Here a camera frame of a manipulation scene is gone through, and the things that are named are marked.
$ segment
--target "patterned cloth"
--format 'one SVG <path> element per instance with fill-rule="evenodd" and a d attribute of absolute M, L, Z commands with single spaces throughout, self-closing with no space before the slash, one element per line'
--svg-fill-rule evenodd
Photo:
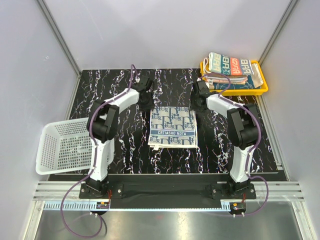
<path fill-rule="evenodd" d="M 151 111 L 148 145 L 159 148 L 197 148 L 197 122 L 187 107 L 158 106 Z"/>

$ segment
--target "metal floor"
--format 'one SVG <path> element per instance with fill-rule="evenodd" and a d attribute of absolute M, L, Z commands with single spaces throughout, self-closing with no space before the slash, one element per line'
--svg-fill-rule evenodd
<path fill-rule="evenodd" d="M 247 212 L 259 207 L 248 202 Z M 84 212 L 65 211 L 67 223 Z M 233 218 L 225 212 L 110 211 L 97 240 L 300 240 L 302 236 L 290 202 L 269 202 L 254 216 Z M 70 224 L 78 234 L 93 235 L 100 221 L 86 216 Z M 64 229 L 59 211 L 42 213 L 36 240 L 77 240 Z"/>

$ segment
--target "plastic basket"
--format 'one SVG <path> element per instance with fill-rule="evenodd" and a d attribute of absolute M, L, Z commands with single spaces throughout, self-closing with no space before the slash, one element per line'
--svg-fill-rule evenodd
<path fill-rule="evenodd" d="M 225 91 L 222 95 L 223 96 L 245 96 L 245 95 L 262 95 L 263 93 L 268 91 L 268 85 L 267 82 L 265 80 L 264 74 L 262 73 L 261 67 L 259 65 L 259 63 L 257 61 L 251 60 L 252 64 L 257 64 L 258 68 L 259 68 L 259 72 L 261 74 L 261 78 L 263 80 L 263 84 L 260 86 L 259 89 L 230 89 Z M 203 62 L 200 63 L 200 71 L 201 71 L 201 75 L 204 75 L 204 67 L 203 67 Z"/>
<path fill-rule="evenodd" d="M 87 122 L 86 117 L 49 123 L 43 128 L 36 156 L 38 174 L 90 168 L 92 143 Z"/>

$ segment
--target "stack of towels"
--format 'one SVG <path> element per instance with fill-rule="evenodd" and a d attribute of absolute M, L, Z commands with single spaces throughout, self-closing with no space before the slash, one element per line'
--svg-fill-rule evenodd
<path fill-rule="evenodd" d="M 211 52 L 202 63 L 203 74 L 212 73 L 205 77 L 209 83 L 210 89 L 219 89 L 219 84 L 228 84 L 228 80 L 219 75 L 227 75 L 233 85 L 240 85 L 239 87 L 232 87 L 233 89 L 242 89 L 241 86 L 248 86 L 248 88 L 256 89 L 263 84 L 260 76 L 258 65 L 251 64 L 251 61 L 243 58 L 228 57 L 215 52 Z"/>

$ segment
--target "printed fabric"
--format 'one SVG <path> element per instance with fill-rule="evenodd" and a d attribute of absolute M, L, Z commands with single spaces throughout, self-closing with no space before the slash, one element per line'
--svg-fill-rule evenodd
<path fill-rule="evenodd" d="M 158 106 L 150 114 L 148 145 L 158 148 L 197 148 L 197 122 L 188 107 Z"/>
<path fill-rule="evenodd" d="M 209 71 L 229 76 L 253 75 L 248 59 L 224 56 L 215 52 L 209 54 Z"/>

